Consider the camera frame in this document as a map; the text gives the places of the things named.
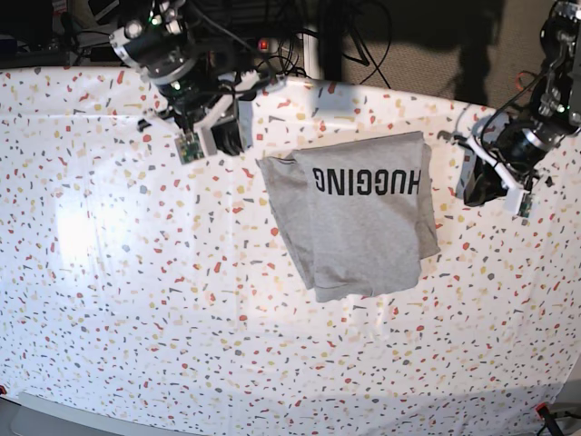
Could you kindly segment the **grey T-shirt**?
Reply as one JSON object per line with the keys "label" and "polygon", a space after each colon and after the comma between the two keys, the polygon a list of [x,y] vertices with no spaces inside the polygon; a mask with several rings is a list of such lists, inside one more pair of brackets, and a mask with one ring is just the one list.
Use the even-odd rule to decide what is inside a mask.
{"label": "grey T-shirt", "polygon": [[257,162],[281,237],[318,302],[418,284],[422,260],[439,252],[430,158],[412,132]]}

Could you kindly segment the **white power strip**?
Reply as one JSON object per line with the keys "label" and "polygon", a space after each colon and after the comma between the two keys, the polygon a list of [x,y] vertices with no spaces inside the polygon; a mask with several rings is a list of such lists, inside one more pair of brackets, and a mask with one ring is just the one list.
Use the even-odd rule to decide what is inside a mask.
{"label": "white power strip", "polygon": [[274,55],[278,52],[279,46],[279,40],[272,37],[263,37],[257,42],[257,49],[265,55]]}

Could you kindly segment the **terrazzo pattern tablecloth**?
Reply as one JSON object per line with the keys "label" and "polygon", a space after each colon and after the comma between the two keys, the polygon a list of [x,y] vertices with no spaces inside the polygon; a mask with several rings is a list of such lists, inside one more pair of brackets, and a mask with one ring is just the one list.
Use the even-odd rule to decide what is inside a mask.
{"label": "terrazzo pattern tablecloth", "polygon": [[[511,435],[580,353],[580,142],[521,221],[455,195],[490,111],[289,79],[253,102],[252,148],[183,165],[136,125],[162,96],[124,68],[1,75],[1,382],[75,411],[206,435]],[[440,254],[416,288],[319,303],[257,161],[421,131]]]}

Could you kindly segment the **red clamp bottom right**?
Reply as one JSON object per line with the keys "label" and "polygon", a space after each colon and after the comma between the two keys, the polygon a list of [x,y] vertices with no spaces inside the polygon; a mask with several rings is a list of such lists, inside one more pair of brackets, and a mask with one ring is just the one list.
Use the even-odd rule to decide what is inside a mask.
{"label": "red clamp bottom right", "polygon": [[547,431],[550,436],[564,436],[564,433],[556,422],[555,417],[551,414],[545,403],[537,405],[535,411],[543,422],[543,425],[536,433],[536,436],[541,436],[544,431]]}

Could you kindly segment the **grey table frame leg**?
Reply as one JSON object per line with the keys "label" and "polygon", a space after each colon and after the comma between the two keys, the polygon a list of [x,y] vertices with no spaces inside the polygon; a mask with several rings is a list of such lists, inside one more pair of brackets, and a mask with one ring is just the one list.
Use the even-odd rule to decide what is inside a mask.
{"label": "grey table frame leg", "polygon": [[303,45],[303,68],[308,77],[315,80],[324,78],[319,60],[319,40],[316,36],[304,34]]}

